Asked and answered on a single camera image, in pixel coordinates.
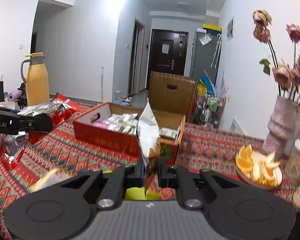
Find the pink ribbed flower vase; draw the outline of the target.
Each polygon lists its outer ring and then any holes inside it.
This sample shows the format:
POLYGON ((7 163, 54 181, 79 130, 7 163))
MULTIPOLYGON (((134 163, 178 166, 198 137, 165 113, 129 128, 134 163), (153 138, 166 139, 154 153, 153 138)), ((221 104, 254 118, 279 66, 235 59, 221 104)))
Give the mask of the pink ribbed flower vase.
POLYGON ((290 99, 277 96, 273 113, 268 122, 269 133, 262 145, 262 150, 267 155, 275 153, 275 160, 280 159, 288 140, 294 136, 299 118, 300 105, 290 99))

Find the white leaning board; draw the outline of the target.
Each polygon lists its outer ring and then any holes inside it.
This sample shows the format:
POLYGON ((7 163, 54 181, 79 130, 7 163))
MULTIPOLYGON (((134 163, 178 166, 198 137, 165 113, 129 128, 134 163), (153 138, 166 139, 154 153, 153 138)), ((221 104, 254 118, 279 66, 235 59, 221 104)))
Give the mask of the white leaning board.
POLYGON ((232 119, 229 131, 242 135, 247 134, 236 118, 232 119))

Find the blue pet food bowl stand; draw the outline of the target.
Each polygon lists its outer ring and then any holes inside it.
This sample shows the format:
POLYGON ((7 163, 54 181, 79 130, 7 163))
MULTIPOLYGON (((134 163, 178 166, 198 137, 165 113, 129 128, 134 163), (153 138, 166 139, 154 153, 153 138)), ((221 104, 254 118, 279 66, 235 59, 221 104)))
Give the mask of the blue pet food bowl stand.
POLYGON ((114 92, 113 103, 118 105, 123 105, 123 106, 130 106, 132 97, 128 97, 128 96, 122 97, 121 93, 122 92, 120 90, 116 90, 114 92))

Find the large red snack bag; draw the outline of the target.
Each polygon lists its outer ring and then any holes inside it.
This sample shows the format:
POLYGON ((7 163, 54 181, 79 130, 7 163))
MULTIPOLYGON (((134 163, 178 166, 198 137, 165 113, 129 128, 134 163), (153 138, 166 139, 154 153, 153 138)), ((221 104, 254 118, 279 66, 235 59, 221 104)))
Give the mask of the large red snack bag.
POLYGON ((21 110, 0 106, 0 159, 8 171, 21 160, 27 145, 83 110, 78 103, 57 94, 51 101, 21 110))

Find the colourful patterned tablecloth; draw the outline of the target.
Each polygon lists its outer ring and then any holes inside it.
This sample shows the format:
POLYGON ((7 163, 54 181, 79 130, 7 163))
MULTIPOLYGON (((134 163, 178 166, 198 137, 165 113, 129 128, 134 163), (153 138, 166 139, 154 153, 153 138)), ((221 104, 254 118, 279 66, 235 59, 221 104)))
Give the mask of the colourful patterned tablecloth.
MULTIPOLYGON (((235 178, 234 157, 239 148, 251 145, 253 149, 260 150, 262 144, 261 139, 188 123, 176 162, 193 172, 211 168, 235 178)), ((26 148, 13 170, 7 171, 0 159, 0 239, 11 238, 4 223, 4 209, 27 194, 30 186, 51 168, 57 167, 66 174, 76 175, 93 168, 112 170, 121 164, 134 162, 134 157, 77 140, 71 121, 26 148)))

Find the yellow thermos jug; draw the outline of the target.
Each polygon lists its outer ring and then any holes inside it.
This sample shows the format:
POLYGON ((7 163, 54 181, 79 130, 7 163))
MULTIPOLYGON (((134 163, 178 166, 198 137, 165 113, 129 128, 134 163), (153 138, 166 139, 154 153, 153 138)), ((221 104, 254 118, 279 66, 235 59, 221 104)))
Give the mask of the yellow thermos jug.
POLYGON ((20 74, 26 87, 27 105, 49 102, 49 77, 44 64, 44 53, 26 55, 29 59, 21 63, 20 74))

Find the silver brown snack bag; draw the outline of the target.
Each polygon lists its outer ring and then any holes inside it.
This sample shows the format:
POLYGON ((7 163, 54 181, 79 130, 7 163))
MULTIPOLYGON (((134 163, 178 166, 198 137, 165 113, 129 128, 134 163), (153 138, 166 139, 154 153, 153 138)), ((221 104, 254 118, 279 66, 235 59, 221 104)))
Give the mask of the silver brown snack bag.
POLYGON ((141 113, 136 136, 140 146, 140 152, 144 165, 143 187, 145 196, 157 173, 160 159, 160 132, 159 125, 150 106, 149 100, 141 113))

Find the grey refrigerator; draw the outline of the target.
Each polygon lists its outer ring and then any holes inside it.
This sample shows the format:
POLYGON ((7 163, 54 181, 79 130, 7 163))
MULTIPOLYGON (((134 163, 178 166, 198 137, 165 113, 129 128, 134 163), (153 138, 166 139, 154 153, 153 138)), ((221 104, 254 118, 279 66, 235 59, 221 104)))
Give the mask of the grey refrigerator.
POLYGON ((221 51, 221 31, 206 29, 194 33, 190 77, 199 79, 208 76, 213 85, 218 73, 218 58, 221 51))

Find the red cardboard snack box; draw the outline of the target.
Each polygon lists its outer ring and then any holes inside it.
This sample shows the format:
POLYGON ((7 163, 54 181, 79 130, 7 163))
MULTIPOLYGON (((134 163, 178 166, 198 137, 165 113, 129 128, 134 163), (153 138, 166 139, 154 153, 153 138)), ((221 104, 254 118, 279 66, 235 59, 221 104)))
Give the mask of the red cardboard snack box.
MULTIPOLYGON (((133 157, 139 157, 141 152, 136 137, 136 127, 130 130, 110 131, 94 127, 96 121, 106 121, 112 114, 136 113, 139 117, 143 109, 130 106, 123 106, 111 102, 105 102, 90 110, 85 111, 72 121, 75 131, 75 137, 78 140, 100 146, 108 150, 125 153, 133 157)), ((183 132, 185 128, 186 116, 163 111, 153 111, 159 125, 159 129, 166 129, 168 133, 161 136, 161 155, 166 164, 174 164, 183 132)))

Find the plate of orange peels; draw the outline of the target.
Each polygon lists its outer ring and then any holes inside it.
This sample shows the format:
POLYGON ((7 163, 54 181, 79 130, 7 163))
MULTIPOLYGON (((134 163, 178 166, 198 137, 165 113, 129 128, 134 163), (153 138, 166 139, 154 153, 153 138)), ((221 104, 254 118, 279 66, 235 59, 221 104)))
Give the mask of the plate of orange peels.
POLYGON ((283 180, 280 162, 275 161, 275 151, 269 155, 253 151, 252 146, 242 145, 235 155, 236 171, 248 184, 271 191, 283 180))

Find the white snack packet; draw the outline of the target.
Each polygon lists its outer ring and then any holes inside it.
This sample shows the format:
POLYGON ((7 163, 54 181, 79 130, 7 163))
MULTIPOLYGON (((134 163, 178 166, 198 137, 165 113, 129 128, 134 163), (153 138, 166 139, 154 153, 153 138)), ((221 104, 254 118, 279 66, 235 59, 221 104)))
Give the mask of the white snack packet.
POLYGON ((122 132, 125 129, 130 130, 131 128, 136 127, 138 123, 137 116, 136 113, 112 114, 111 117, 107 119, 107 129, 117 132, 122 132))

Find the white mop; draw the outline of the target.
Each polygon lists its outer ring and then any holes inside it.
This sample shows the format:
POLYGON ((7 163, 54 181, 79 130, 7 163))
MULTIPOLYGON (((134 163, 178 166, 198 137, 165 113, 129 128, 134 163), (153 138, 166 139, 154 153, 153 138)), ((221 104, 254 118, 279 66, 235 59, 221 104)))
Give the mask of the white mop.
POLYGON ((104 102, 104 67, 101 67, 101 102, 104 102))

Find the purple yoga mat roll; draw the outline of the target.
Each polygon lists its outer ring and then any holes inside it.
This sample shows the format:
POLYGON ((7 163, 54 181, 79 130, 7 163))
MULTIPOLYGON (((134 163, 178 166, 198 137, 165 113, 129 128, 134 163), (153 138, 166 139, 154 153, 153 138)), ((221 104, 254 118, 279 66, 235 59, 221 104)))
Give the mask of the purple yoga mat roll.
POLYGON ((24 92, 22 90, 16 90, 14 92, 11 92, 10 94, 8 94, 8 101, 15 101, 18 100, 19 98, 21 98, 23 96, 24 92))

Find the dark entrance door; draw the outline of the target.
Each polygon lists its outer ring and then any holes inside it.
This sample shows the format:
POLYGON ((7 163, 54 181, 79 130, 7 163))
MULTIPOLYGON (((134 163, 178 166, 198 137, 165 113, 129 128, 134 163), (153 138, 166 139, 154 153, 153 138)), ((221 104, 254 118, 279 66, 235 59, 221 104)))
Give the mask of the dark entrance door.
POLYGON ((151 72, 184 75, 188 32, 153 29, 147 70, 146 90, 151 72))

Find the green snack packet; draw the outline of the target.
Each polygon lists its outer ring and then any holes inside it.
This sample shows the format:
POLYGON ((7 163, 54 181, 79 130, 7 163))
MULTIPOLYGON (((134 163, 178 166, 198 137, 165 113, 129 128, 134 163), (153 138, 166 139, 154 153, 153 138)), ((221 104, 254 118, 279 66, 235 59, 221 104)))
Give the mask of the green snack packet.
MULTIPOLYGON (((111 173, 112 171, 109 169, 106 169, 103 171, 104 173, 111 173)), ((162 200, 162 197, 158 191, 155 190, 153 186, 150 186, 147 191, 147 196, 145 196, 144 193, 144 187, 132 187, 130 189, 127 189, 126 195, 124 200, 162 200)))

